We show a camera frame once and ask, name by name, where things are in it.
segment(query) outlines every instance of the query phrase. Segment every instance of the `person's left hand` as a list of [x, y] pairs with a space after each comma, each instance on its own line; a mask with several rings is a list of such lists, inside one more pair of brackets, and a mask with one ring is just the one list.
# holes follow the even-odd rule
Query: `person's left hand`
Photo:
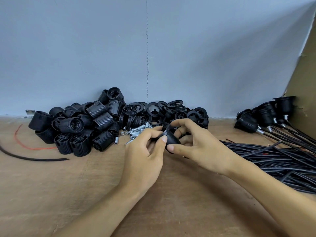
[[119, 185], [144, 195], [156, 182], [163, 164], [163, 152], [167, 143], [164, 135], [151, 143], [151, 138], [158, 137], [162, 126], [145, 129], [125, 147], [124, 169]]

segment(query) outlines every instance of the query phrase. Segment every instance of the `red wire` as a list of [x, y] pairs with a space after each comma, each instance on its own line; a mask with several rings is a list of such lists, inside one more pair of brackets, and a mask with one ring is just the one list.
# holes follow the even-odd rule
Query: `red wire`
[[16, 142], [20, 145], [20, 146], [22, 146], [23, 148], [26, 148], [26, 149], [28, 149], [28, 150], [48, 150], [48, 149], [56, 149], [57, 147], [49, 147], [49, 148], [30, 148], [30, 147], [27, 147], [26, 145], [24, 145], [21, 141], [19, 141], [19, 139], [18, 139], [18, 131], [19, 131], [19, 129], [21, 128], [21, 126], [22, 126], [23, 124], [21, 124], [19, 127], [18, 127], [18, 129], [15, 131], [15, 133], [14, 133], [14, 139], [16, 140]]

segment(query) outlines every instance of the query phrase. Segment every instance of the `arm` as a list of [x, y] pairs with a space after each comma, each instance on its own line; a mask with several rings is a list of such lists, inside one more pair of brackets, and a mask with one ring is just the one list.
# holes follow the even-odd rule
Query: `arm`
[[150, 143], [150, 138], [158, 137], [162, 133], [161, 128], [146, 129], [126, 146], [120, 183], [54, 237], [107, 237], [113, 233], [160, 174], [167, 137], [161, 137], [156, 144]]
[[189, 157], [202, 167], [237, 182], [262, 204], [289, 236], [316, 235], [316, 202], [235, 154], [190, 119], [175, 120], [171, 124], [180, 126], [176, 137], [187, 131], [192, 135], [180, 139], [183, 145], [168, 145], [170, 152]]

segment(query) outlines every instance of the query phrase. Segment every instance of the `person's right hand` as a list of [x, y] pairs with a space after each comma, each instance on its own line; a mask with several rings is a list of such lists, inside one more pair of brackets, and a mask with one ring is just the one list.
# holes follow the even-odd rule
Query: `person's right hand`
[[186, 132], [190, 132], [191, 135], [182, 137], [181, 145], [168, 145], [168, 151], [188, 157], [210, 171], [226, 175], [233, 165], [233, 160], [241, 158], [216, 139], [211, 132], [199, 127], [190, 119], [177, 119], [171, 126], [179, 127], [174, 133], [177, 138]]

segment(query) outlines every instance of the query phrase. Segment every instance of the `fingernail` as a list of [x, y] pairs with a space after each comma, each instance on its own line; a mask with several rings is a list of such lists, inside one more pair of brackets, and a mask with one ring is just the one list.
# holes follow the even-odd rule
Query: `fingernail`
[[173, 152], [173, 145], [167, 145], [167, 150]]
[[168, 139], [168, 137], [167, 137], [167, 136], [165, 136], [165, 135], [163, 135], [163, 136], [161, 137], [161, 139], [162, 139], [162, 141], [163, 141], [164, 143], [167, 143], [167, 139]]

